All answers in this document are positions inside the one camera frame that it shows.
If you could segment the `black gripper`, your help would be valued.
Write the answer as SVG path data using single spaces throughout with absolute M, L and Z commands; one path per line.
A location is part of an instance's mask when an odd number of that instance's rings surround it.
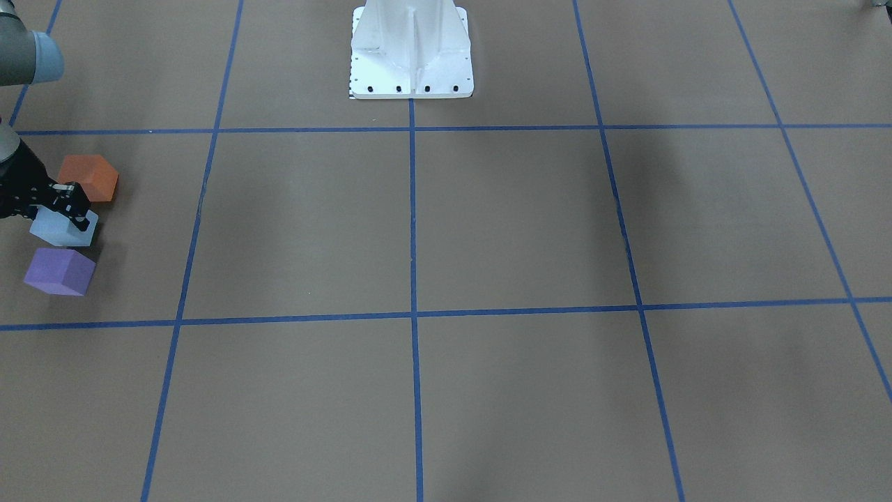
M 49 177 L 44 163 L 20 141 L 1 169 L 1 218 L 34 220 L 40 207 L 60 213 L 77 231 L 91 226 L 91 202 L 77 182 L 60 184 Z

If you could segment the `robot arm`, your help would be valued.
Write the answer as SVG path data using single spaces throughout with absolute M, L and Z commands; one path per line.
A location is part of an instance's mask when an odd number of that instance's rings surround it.
M 61 50 L 49 34 L 31 31 L 13 1 L 1 3 L 1 85 L 57 82 L 63 76 Z M 35 220 L 41 209 L 63 216 L 86 231 L 91 203 L 77 182 L 59 183 L 8 121 L 1 127 L 1 217 Z

